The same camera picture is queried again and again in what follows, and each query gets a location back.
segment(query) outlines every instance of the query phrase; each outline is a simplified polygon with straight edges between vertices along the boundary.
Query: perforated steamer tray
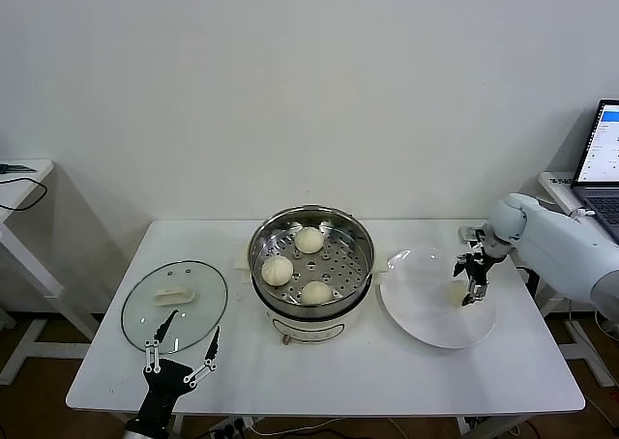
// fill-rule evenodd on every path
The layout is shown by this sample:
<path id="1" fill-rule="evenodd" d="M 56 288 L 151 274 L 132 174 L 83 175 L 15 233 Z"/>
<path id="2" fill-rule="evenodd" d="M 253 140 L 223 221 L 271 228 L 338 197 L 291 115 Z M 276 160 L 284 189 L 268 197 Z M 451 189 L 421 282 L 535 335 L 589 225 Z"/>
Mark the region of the perforated steamer tray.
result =
<path id="1" fill-rule="evenodd" d="M 310 281 L 329 284 L 333 289 L 332 301 L 355 292 L 369 273 L 368 260 L 355 241 L 343 231 L 321 226 L 323 248 L 316 253 L 302 253 L 294 246 L 294 237 L 301 228 L 296 226 L 272 236 L 258 254 L 258 269 L 269 257 L 277 255 L 288 258 L 294 267 L 292 279 L 284 286 L 265 283 L 267 292 L 295 305 L 301 304 L 301 290 Z"/>

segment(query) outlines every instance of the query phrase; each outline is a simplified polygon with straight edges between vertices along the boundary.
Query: laptop screen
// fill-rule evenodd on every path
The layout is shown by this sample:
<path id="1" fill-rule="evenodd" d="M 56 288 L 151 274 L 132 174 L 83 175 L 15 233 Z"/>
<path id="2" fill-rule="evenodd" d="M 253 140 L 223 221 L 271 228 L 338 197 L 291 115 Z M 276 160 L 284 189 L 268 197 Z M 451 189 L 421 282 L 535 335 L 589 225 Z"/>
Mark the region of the laptop screen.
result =
<path id="1" fill-rule="evenodd" d="M 619 182 L 619 105 L 600 109 L 577 181 Z"/>

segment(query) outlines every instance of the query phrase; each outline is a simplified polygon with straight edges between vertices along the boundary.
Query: plug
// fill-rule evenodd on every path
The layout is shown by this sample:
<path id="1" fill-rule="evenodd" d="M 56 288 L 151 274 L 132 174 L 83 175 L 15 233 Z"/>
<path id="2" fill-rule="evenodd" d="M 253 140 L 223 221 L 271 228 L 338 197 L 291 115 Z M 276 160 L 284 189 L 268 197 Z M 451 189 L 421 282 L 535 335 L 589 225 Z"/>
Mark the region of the plug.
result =
<path id="1" fill-rule="evenodd" d="M 234 421 L 234 427 L 237 431 L 239 431 L 239 435 L 241 436 L 241 438 L 245 439 L 245 422 L 242 418 L 237 418 Z"/>
<path id="2" fill-rule="evenodd" d="M 228 439 L 232 439 L 234 437 L 234 427 L 232 426 L 232 424 L 227 424 L 223 427 L 223 434 Z"/>

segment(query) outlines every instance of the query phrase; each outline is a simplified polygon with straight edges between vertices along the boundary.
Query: cable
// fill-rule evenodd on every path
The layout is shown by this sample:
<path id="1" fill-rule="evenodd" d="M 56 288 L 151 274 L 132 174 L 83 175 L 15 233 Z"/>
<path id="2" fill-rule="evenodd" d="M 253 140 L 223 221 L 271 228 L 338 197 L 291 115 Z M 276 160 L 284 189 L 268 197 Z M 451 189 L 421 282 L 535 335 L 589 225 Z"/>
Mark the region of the cable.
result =
<path id="1" fill-rule="evenodd" d="M 529 294 L 531 294 L 531 297 L 535 299 L 535 295 L 538 293 L 538 287 L 540 286 L 540 276 L 527 267 L 518 266 L 516 269 L 526 272 L 529 278 L 526 281 L 525 286 L 529 291 Z"/>
<path id="2" fill-rule="evenodd" d="M 33 180 L 32 178 L 14 178 L 12 180 L 6 180 L 6 181 L 0 181 L 0 185 L 8 185 L 10 183 L 16 183 L 18 181 L 30 181 L 31 183 L 34 183 L 37 186 L 40 186 L 41 188 L 43 188 L 43 194 L 41 194 L 37 200 L 35 200 L 33 203 L 31 203 L 30 205 L 27 205 L 26 207 L 17 207 L 17 208 L 13 208 L 13 207 L 7 207 L 6 205 L 2 205 L 0 204 L 0 208 L 1 209 L 5 209 L 5 210 L 11 210 L 13 212 L 23 212 L 24 210 L 28 210 L 28 209 L 32 209 L 35 205 L 37 205 L 39 202 L 41 202 L 41 200 L 45 197 L 45 195 L 47 194 L 47 186 L 39 183 L 38 181 Z"/>
<path id="3" fill-rule="evenodd" d="M 234 437 L 234 426 L 232 424 L 227 424 L 223 428 L 223 435 L 228 439 L 232 439 Z"/>
<path id="4" fill-rule="evenodd" d="M 253 426 L 250 426 L 250 429 L 256 433 L 258 436 L 279 436 L 280 434 L 287 434 L 289 432 L 296 432 L 296 431 L 305 431 L 306 429 L 316 429 L 317 427 L 321 427 L 324 426 L 326 424 L 329 423 L 333 423 L 333 422 L 338 422 L 339 420 L 344 420 L 344 417 L 339 417 L 339 418 L 333 418 L 331 420 L 329 420 L 328 422 L 325 423 L 321 423 L 321 424 L 317 424 L 315 426 L 303 426 L 303 427 L 295 427 L 294 429 L 288 429 L 286 431 L 278 431 L 278 432 L 259 432 L 256 431 Z"/>
<path id="5" fill-rule="evenodd" d="M 606 413 L 604 413 L 604 411 L 600 408 L 600 406 L 596 402 L 591 400 L 591 398 L 587 394 L 583 393 L 583 395 L 584 395 L 584 398 L 587 399 L 587 402 L 589 402 L 591 405 L 596 407 L 596 410 L 598 410 L 600 412 L 600 415 L 602 415 L 604 419 L 608 422 L 608 424 L 610 424 L 610 427 L 614 428 L 615 425 L 613 424 L 612 420 L 608 417 Z"/>
<path id="6" fill-rule="evenodd" d="M 607 335 L 608 337 L 610 337 L 613 340 L 616 340 L 617 342 L 619 342 L 619 338 L 613 336 L 611 333 L 608 333 L 604 328 L 602 328 L 602 325 L 600 324 L 600 320 L 598 320 L 598 311 L 596 310 L 595 313 L 593 314 L 593 317 L 596 320 L 596 325 L 598 325 L 598 329 L 603 332 L 605 335 Z"/>
<path id="7" fill-rule="evenodd" d="M 239 432 L 241 439 L 245 439 L 245 421 L 242 418 L 237 418 L 234 421 L 234 427 Z"/>
<path id="8" fill-rule="evenodd" d="M 402 435 L 404 439 L 408 439 L 408 434 L 406 434 L 404 430 L 401 427 L 399 427 L 399 424 L 397 424 L 395 420 L 388 418 L 387 421 L 396 427 L 396 429 L 399 431 L 399 433 Z"/>
<path id="9" fill-rule="evenodd" d="M 531 426 L 531 429 L 533 429 L 533 432 L 535 432 L 535 435 L 538 439 L 542 439 L 542 434 L 540 434 L 540 431 L 538 431 L 538 429 L 531 422 L 527 420 L 525 423 Z"/>
<path id="10" fill-rule="evenodd" d="M 290 436 L 299 436 L 299 437 L 315 436 L 316 434 L 322 434 L 323 432 L 330 432 L 331 434 L 335 434 L 337 437 L 341 437 L 341 439 L 372 439 L 371 437 L 347 436 L 345 434 L 342 434 L 341 432 L 335 431 L 334 429 L 330 429 L 330 428 L 318 429 L 317 431 L 312 431 L 312 432 L 286 432 L 285 434 L 281 436 L 280 439 L 284 439 L 285 437 L 290 437 Z"/>

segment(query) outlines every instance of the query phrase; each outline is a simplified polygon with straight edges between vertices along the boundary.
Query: power strip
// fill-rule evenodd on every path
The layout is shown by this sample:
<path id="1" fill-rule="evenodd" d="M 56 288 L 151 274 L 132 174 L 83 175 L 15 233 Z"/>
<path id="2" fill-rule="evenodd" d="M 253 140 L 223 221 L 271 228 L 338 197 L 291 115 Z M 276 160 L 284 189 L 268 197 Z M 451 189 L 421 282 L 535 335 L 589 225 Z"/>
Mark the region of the power strip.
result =
<path id="1" fill-rule="evenodd" d="M 239 431 L 237 431 L 236 427 L 234 427 L 234 422 L 236 422 L 237 420 L 242 420 L 243 421 L 243 430 L 247 430 L 250 428 L 250 426 L 254 425 L 254 420 L 253 417 L 228 417 L 225 420 L 220 421 L 219 423 L 211 426 L 211 434 L 210 434 L 210 438 L 211 439 L 215 439 L 215 432 L 216 431 L 223 431 L 223 429 L 230 425 L 232 426 L 232 428 L 234 429 L 234 433 L 233 433 L 233 437 L 236 437 L 239 435 Z"/>

